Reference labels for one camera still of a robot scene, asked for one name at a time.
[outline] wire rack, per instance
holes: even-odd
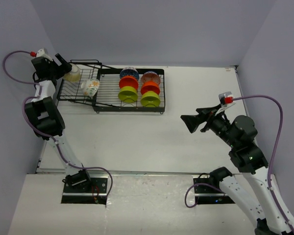
[[[76,83],[72,83],[66,80],[62,80],[60,90],[58,93],[58,100],[70,101],[73,103],[80,103],[85,105],[91,105],[95,112],[158,112],[164,113],[166,106],[165,97],[165,76],[162,69],[136,69],[140,74],[140,77],[147,71],[154,71],[160,76],[160,105],[158,107],[149,105],[144,107],[141,105],[140,100],[142,95],[141,82],[139,80],[138,87],[138,99],[133,103],[122,102],[118,98],[120,91],[119,81],[120,72],[122,69],[116,69],[113,67],[105,66],[99,61],[77,61],[73,60],[71,63],[78,65],[81,68],[81,80]],[[93,98],[84,96],[80,85],[83,81],[96,78],[100,81],[99,89]]]

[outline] orange bowl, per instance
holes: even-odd
[[[146,92],[155,92],[156,94],[160,94],[160,88],[158,84],[153,81],[145,82],[141,88],[141,94],[145,94]]]
[[[124,76],[120,81],[119,81],[119,87],[133,87],[135,90],[138,89],[138,81],[136,80],[135,77],[133,76]]]

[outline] red cable connector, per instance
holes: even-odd
[[[36,52],[34,52],[34,51],[31,51],[31,53],[30,53],[30,56],[32,56],[32,57],[36,57],[36,55],[37,55],[37,53],[36,53]]]
[[[233,97],[229,96],[229,97],[224,98],[224,103],[225,104],[233,103]]]

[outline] wall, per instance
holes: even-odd
[[[239,66],[244,95],[267,94],[281,102],[284,123],[274,172],[282,196],[294,213],[294,0],[279,0]],[[279,112],[263,99],[247,101],[259,130],[258,143],[270,159]]]
[[[42,141],[26,125],[22,100],[34,94],[30,85],[16,84],[2,70],[2,59],[14,50],[49,48],[52,44],[29,0],[0,0],[0,235],[8,233],[27,173],[34,173]],[[30,81],[34,69],[28,55],[13,55],[7,69]]]
[[[66,58],[114,65],[237,65],[275,0],[31,0]]]

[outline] mug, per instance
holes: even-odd
[[[99,88],[99,84],[100,84],[99,80],[95,78],[90,78],[83,81],[82,84],[80,85],[83,91],[83,95],[89,96],[92,98],[96,94]]]

